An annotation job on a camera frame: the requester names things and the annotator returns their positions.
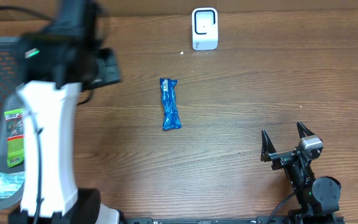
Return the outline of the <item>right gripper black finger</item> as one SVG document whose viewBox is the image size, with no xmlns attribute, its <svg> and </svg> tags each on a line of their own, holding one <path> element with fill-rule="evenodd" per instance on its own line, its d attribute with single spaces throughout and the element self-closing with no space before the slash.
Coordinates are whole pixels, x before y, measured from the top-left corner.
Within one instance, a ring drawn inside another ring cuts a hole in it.
<svg viewBox="0 0 358 224">
<path fill-rule="evenodd" d="M 298 121 L 296 126 L 300 139 L 314 135 L 314 133 L 310 131 L 301 121 Z"/>
<path fill-rule="evenodd" d="M 262 156 L 272 156 L 277 153 L 275 150 L 266 130 L 262 130 L 261 132 L 262 137 L 262 148 L 261 148 L 261 155 Z"/>
</svg>

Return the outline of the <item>green snack bag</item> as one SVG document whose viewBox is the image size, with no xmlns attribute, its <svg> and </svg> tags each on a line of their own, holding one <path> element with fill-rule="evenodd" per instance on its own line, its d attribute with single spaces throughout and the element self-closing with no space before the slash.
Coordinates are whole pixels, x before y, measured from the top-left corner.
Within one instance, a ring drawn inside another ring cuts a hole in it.
<svg viewBox="0 0 358 224">
<path fill-rule="evenodd" d="M 24 161 L 24 109 L 14 109 L 4 112 L 7 133 L 7 166 L 9 168 Z"/>
</svg>

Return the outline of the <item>light blue snack packet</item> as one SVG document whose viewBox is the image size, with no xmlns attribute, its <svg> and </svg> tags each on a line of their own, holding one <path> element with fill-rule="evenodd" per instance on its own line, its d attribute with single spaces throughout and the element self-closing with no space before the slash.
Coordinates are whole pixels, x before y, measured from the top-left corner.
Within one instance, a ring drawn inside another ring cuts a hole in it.
<svg viewBox="0 0 358 224">
<path fill-rule="evenodd" d="M 3 173 L 0 172 L 0 199 L 9 198 L 22 186 L 25 180 L 25 172 Z"/>
</svg>

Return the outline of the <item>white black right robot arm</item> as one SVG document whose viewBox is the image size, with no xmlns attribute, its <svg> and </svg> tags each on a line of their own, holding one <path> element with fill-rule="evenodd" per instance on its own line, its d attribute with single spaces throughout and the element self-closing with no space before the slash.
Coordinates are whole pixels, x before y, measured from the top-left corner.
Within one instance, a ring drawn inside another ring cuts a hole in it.
<svg viewBox="0 0 358 224">
<path fill-rule="evenodd" d="M 269 217 L 257 217 L 257 223 L 344 223 L 335 217 L 339 211 L 341 183 L 334 177 L 316 178 L 311 162 L 323 151 L 323 140 L 301 121 L 296 124 L 300 141 L 293 150 L 278 153 L 266 130 L 262 130 L 260 160 L 271 162 L 273 170 L 283 169 L 293 192 L 284 198 Z"/>
</svg>

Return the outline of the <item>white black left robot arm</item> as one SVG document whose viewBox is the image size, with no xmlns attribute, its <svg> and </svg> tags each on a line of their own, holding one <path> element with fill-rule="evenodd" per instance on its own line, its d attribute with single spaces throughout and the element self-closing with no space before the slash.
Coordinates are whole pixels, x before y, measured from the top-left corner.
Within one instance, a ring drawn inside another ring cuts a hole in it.
<svg viewBox="0 0 358 224">
<path fill-rule="evenodd" d="M 81 189 L 73 165 L 74 122 L 81 92 L 119 81 L 114 52 L 98 38 L 96 1 L 62 1 L 58 16 L 23 34 L 16 92 L 23 116 L 25 181 L 9 223 L 118 224 L 120 213 L 97 189 Z"/>
</svg>

